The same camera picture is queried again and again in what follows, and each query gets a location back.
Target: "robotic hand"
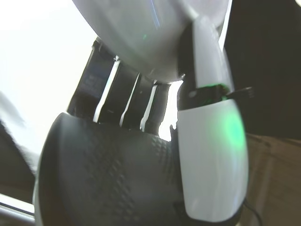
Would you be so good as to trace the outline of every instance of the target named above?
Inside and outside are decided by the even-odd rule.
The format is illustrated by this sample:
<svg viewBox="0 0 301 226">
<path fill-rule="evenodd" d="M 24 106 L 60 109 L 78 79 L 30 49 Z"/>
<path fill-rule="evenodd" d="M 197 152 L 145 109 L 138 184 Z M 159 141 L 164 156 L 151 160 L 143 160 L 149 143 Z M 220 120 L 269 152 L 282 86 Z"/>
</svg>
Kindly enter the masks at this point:
<svg viewBox="0 0 301 226">
<path fill-rule="evenodd" d="M 246 195 L 243 123 L 218 44 L 227 0 L 73 0 L 126 64 L 161 82 L 183 79 L 178 146 L 185 209 L 196 220 L 232 217 Z"/>
</svg>

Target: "white rounded object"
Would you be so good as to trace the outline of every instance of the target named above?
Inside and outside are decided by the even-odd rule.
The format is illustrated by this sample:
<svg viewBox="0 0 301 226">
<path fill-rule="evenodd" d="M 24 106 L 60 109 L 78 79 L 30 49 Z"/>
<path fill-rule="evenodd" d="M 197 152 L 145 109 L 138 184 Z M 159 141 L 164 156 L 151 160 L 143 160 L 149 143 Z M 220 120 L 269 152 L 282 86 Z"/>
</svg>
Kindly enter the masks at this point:
<svg viewBox="0 0 301 226">
<path fill-rule="evenodd" d="M 125 63 L 161 81 L 176 81 L 177 43 L 199 14 L 221 25 L 228 0 L 73 0 L 103 42 Z"/>
<path fill-rule="evenodd" d="M 185 209 L 189 217 L 225 221 L 240 208 L 248 183 L 248 154 L 234 100 L 178 112 Z"/>
</svg>

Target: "wooden surface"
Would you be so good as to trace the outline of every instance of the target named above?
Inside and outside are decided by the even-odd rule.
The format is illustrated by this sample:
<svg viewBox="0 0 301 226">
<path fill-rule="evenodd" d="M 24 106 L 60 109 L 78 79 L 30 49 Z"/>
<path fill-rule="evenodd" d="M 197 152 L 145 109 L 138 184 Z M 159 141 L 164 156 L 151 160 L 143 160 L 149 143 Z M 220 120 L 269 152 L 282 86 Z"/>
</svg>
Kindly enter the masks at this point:
<svg viewBox="0 0 301 226">
<path fill-rule="evenodd" d="M 265 226 L 301 225 L 301 141 L 248 135 L 247 198 Z M 257 226 L 245 209 L 241 226 Z"/>
</svg>

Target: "brown surface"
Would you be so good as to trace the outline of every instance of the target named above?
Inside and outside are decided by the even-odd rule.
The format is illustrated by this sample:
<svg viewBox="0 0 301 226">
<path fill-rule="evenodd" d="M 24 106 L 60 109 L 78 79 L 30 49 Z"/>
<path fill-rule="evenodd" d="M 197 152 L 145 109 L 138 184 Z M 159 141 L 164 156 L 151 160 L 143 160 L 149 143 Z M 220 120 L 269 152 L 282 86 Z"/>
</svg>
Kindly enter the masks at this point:
<svg viewBox="0 0 301 226">
<path fill-rule="evenodd" d="M 247 198 L 265 226 L 301 225 L 301 141 L 248 135 Z M 241 226 L 258 222 L 245 209 Z"/>
</svg>

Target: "white strip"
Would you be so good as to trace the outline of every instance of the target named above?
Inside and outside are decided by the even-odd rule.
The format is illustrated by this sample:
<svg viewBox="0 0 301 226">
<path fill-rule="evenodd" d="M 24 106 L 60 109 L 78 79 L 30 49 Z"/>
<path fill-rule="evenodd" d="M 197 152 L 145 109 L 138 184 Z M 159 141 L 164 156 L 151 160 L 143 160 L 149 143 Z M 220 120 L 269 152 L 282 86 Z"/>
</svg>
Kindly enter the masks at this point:
<svg viewBox="0 0 301 226">
<path fill-rule="evenodd" d="M 141 130 L 142 132 L 145 131 L 145 123 L 146 123 L 146 121 L 148 120 L 149 115 L 150 115 L 150 112 L 151 112 L 151 105 L 152 105 L 152 102 L 153 102 L 153 100 L 154 100 L 154 96 L 155 96 L 155 93 L 156 93 L 156 89 L 157 89 L 157 86 L 153 86 L 153 87 L 152 87 L 151 93 L 150 93 L 149 103 L 147 104 L 146 110 L 145 110 L 145 112 L 144 112 L 144 116 L 143 116 L 143 118 L 141 119 L 140 130 Z"/>
<path fill-rule="evenodd" d="M 232 7 L 232 0 L 229 0 L 228 8 L 227 8 L 226 15 L 225 15 L 224 24 L 222 26 L 222 32 L 221 32 L 221 35 L 220 35 L 220 39 L 218 40 L 218 43 L 219 43 L 220 48 L 221 48 L 222 51 L 224 49 L 224 45 L 225 45 L 225 41 L 226 41 L 226 35 L 227 35 L 228 24 L 229 24 L 229 19 L 230 19 L 231 7 Z"/>
<path fill-rule="evenodd" d="M 34 213 L 34 206 L 32 204 L 6 196 L 4 194 L 0 194 L 0 203 L 20 210 L 24 210 L 32 214 Z"/>
<path fill-rule="evenodd" d="M 133 96 L 134 90 L 135 90 L 135 88 L 136 88 L 136 85 L 137 85 L 137 82 L 138 82 L 138 79 L 139 79 L 140 76 L 141 76 L 140 74 L 137 75 L 137 78 L 136 78 L 134 87 L 133 87 L 133 89 L 132 89 L 131 95 L 130 95 L 128 101 L 127 101 L 126 108 L 125 108 L 124 112 L 123 112 L 122 115 L 121 115 L 120 123 L 119 123 L 119 126 L 120 126 L 120 127 L 122 127 L 124 115 L 126 114 L 126 112 L 127 112 L 127 110 L 128 110 L 128 107 L 129 107 L 130 102 L 131 102 L 131 100 L 132 100 L 132 96 Z"/>
<path fill-rule="evenodd" d="M 104 102 L 107 99 L 107 96 L 108 96 L 108 93 L 110 91 L 111 85 L 112 85 L 112 83 L 114 81 L 115 75 L 116 75 L 117 70 L 119 68 L 119 64 L 120 64 L 119 60 L 114 62 L 114 65 L 113 65 L 111 73 L 109 75 L 107 84 L 104 87 L 102 97 L 100 98 L 100 101 L 99 101 L 99 103 L 98 103 L 98 105 L 96 107 L 96 110 L 95 110 L 95 113 L 94 113 L 94 117 L 93 117 L 93 121 L 94 122 L 98 122 L 100 111 L 102 110 Z"/>
</svg>

